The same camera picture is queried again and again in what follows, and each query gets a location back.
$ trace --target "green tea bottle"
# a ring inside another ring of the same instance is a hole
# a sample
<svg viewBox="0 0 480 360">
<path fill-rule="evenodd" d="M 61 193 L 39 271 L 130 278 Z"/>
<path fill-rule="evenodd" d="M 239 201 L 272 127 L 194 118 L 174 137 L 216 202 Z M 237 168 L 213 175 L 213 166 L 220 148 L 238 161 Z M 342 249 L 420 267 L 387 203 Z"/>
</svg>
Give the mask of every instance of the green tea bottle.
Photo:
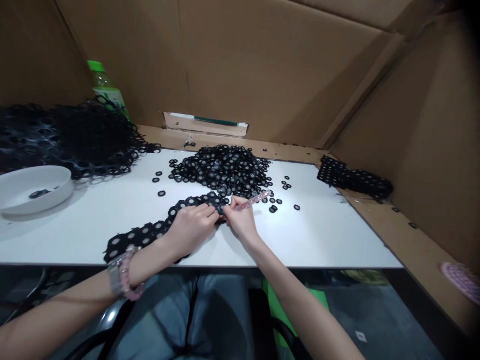
<svg viewBox="0 0 480 360">
<path fill-rule="evenodd" d="M 116 87 L 112 80 L 105 73 L 104 66 L 101 62 L 88 60 L 88 66 L 90 67 L 91 74 L 93 75 L 93 91 L 97 96 L 103 96 L 105 99 L 115 103 L 122 109 L 123 114 L 130 120 L 130 114 L 125 106 L 122 93 Z"/>
</svg>

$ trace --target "bracelet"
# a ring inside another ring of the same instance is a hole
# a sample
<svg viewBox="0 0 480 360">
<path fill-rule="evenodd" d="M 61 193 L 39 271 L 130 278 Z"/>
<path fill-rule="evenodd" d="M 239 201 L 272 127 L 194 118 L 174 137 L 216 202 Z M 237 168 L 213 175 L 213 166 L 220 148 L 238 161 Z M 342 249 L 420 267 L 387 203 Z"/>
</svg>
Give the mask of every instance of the bracelet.
<svg viewBox="0 0 480 360">
<path fill-rule="evenodd" d="M 130 262 L 140 249 L 141 247 L 130 245 L 124 254 L 108 264 L 112 292 L 116 296 L 124 296 L 130 301 L 139 300 L 145 290 L 145 282 L 142 282 L 135 290 L 130 287 Z"/>
</svg>

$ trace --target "white bowl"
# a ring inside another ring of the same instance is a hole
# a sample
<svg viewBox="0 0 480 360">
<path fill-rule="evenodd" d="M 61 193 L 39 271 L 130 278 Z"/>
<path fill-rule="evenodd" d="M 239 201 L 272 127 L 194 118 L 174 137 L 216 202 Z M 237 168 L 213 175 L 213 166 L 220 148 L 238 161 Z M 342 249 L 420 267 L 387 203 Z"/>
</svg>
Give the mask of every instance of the white bowl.
<svg viewBox="0 0 480 360">
<path fill-rule="evenodd" d="M 37 191 L 49 193 L 32 199 Z M 0 213 L 29 215 L 51 209 L 74 192 L 72 173 L 62 166 L 37 166 L 0 176 Z"/>
</svg>

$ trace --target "white tabletop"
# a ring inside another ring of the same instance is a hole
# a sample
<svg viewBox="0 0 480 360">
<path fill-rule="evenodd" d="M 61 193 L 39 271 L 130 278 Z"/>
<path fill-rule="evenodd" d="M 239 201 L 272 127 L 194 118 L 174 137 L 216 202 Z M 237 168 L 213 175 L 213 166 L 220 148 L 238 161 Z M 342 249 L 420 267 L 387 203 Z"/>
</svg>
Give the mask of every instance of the white tabletop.
<svg viewBox="0 0 480 360">
<path fill-rule="evenodd" d="M 179 200 L 207 194 L 198 183 L 169 179 L 169 160 L 192 152 L 162 150 L 140 158 L 132 172 L 117 178 L 83 180 L 73 196 L 56 208 L 30 216 L 0 218 L 0 264 L 105 265 L 108 240 L 132 228 L 167 218 Z M 162 171 L 160 182 L 153 183 Z M 402 268 L 378 236 L 333 187 L 317 180 L 314 165 L 273 161 L 268 169 L 276 199 L 254 206 L 260 236 L 292 268 Z M 292 188 L 282 189 L 287 180 Z M 157 193 L 166 191 L 166 196 Z M 299 205 L 301 210 L 294 209 Z M 254 267 L 230 229 L 221 225 L 179 266 Z"/>
</svg>

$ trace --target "gray pants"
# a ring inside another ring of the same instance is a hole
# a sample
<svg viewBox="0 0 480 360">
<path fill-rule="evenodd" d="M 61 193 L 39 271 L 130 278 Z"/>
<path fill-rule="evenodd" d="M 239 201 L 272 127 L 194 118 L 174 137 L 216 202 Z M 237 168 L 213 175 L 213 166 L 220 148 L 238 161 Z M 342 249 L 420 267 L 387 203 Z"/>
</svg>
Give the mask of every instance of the gray pants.
<svg viewBox="0 0 480 360">
<path fill-rule="evenodd" d="M 198 290 L 188 329 L 192 297 Z M 253 359 L 250 302 L 239 275 L 152 277 L 111 358 Z"/>
</svg>

